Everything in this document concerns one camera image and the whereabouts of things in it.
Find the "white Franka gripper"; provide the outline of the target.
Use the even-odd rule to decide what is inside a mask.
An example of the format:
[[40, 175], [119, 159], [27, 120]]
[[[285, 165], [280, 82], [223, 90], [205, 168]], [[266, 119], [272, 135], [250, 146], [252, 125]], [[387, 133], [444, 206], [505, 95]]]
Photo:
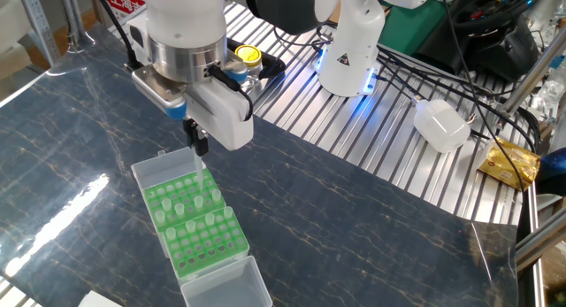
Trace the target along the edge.
[[126, 23], [136, 56], [143, 67], [132, 72], [134, 85], [171, 119], [184, 119], [187, 146], [197, 156], [209, 152], [208, 137], [227, 150], [237, 150], [254, 134], [249, 101], [228, 87], [219, 74], [225, 70], [226, 33], [195, 47], [176, 47], [154, 39], [144, 14]]

